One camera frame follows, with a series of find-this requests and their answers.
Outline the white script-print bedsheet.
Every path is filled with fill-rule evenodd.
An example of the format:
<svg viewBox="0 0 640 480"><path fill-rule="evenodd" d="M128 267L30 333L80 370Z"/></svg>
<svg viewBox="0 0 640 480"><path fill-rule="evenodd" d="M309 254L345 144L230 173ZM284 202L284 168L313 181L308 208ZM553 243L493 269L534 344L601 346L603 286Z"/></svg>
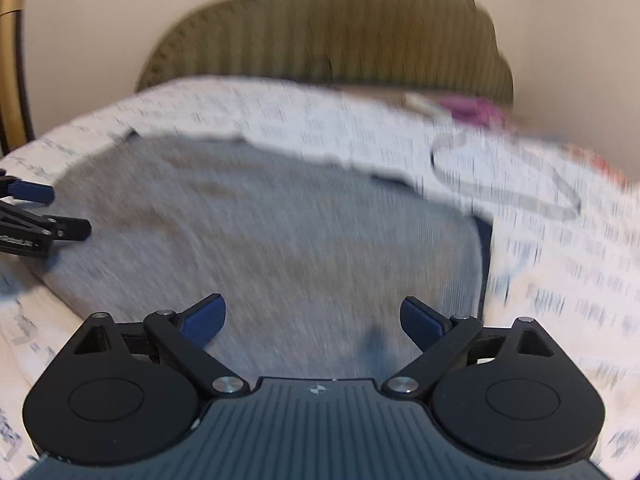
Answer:
<svg viewBox="0 0 640 480"><path fill-rule="evenodd" d="M639 190L574 162L558 144L431 122L384 101L286 81L178 79L74 119L2 159L52 183L130 131L241 139L397 176L494 224L485 321L536 318L606 408L594 459L639 473Z"/></svg>

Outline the grey and navy sweater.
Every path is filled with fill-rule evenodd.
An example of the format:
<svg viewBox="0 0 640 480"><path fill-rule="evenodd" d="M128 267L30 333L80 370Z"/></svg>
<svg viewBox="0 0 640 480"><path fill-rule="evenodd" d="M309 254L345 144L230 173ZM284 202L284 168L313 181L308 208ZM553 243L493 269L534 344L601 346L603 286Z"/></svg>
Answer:
<svg viewBox="0 0 640 480"><path fill-rule="evenodd" d="M132 136L62 177L51 211L92 226L32 263L74 312L139 321L219 294L227 318L207 348L247 380L381 380L418 353L406 297L445 316L480 307L472 217L242 142Z"/></svg>

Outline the olive striped headboard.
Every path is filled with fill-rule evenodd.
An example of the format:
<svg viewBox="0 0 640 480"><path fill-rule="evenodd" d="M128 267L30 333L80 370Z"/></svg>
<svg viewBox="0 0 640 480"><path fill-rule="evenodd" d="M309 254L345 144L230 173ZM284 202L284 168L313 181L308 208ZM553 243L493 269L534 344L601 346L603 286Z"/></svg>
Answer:
<svg viewBox="0 0 640 480"><path fill-rule="evenodd" d="M513 100L494 23L475 0L222 0L172 26L137 87L187 76L384 86Z"/></svg>

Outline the white power strip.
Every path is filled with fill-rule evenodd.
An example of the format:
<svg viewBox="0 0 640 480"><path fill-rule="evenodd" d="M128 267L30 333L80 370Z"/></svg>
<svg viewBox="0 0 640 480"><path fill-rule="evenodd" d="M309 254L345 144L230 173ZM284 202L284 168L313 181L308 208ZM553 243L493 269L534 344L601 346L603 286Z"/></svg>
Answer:
<svg viewBox="0 0 640 480"><path fill-rule="evenodd" d="M406 92L404 94L404 103L405 108L408 108L408 110L427 116L447 115L449 113L449 110L445 107L440 106L427 96L422 96L420 93Z"/></svg>

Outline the purple cloth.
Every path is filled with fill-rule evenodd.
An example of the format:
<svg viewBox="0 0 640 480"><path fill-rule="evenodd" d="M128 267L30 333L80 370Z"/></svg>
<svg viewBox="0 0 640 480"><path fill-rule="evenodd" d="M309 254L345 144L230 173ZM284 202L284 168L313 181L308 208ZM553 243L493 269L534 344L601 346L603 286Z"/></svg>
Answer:
<svg viewBox="0 0 640 480"><path fill-rule="evenodd" d="M506 124L506 114L502 108L491 100L446 94L439 96L436 102L450 111L457 122L476 126L493 126Z"/></svg>

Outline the gold tower air conditioner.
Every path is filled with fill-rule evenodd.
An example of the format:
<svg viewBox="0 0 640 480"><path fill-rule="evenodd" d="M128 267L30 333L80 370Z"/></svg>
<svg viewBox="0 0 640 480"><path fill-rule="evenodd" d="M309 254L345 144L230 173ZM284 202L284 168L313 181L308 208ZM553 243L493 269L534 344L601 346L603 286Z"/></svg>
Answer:
<svg viewBox="0 0 640 480"><path fill-rule="evenodd" d="M1 153L35 140L26 90L23 25L26 0L1 0Z"/></svg>

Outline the colourful floral fabric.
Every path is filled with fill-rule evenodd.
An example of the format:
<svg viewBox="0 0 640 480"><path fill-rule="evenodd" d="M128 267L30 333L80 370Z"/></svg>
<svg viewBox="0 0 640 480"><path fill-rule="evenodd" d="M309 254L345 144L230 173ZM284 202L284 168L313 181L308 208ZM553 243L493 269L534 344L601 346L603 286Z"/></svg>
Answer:
<svg viewBox="0 0 640 480"><path fill-rule="evenodd" d="M611 165L604 157L595 151L590 150L589 148L581 148L575 144L565 144L564 150L567 152L567 155L574 160L574 162L577 162L582 166L590 167L597 174L608 178L608 180L615 183L620 188L626 188L630 185L629 179L625 176L622 170Z"/></svg>

